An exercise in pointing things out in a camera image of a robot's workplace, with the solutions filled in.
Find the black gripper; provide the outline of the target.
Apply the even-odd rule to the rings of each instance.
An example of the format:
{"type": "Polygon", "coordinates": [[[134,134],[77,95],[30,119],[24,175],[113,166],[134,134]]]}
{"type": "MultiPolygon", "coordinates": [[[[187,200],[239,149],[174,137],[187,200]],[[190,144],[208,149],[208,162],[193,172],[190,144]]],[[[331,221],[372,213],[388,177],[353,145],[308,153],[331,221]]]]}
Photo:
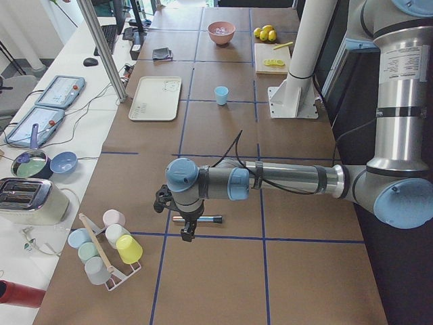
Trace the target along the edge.
{"type": "Polygon", "coordinates": [[[181,237],[184,241],[190,241],[195,238],[195,230],[197,227],[198,219],[203,215],[203,209],[196,209],[191,212],[180,211],[180,216],[184,220],[184,227],[181,230],[181,237]]]}

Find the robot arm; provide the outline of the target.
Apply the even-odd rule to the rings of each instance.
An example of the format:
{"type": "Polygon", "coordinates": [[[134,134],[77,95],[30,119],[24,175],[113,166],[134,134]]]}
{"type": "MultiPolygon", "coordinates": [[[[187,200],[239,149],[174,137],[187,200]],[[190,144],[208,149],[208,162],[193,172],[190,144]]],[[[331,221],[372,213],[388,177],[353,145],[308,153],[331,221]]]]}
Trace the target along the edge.
{"type": "Polygon", "coordinates": [[[199,167],[178,158],[166,168],[154,210],[184,219],[182,239],[192,241],[207,199],[247,199],[270,185],[295,194],[331,194],[357,203],[381,222],[400,229],[432,218],[432,184],[421,159],[426,117],[431,1],[351,1],[346,46],[380,52],[375,154],[366,165],[285,165],[222,158],[199,167]]]}

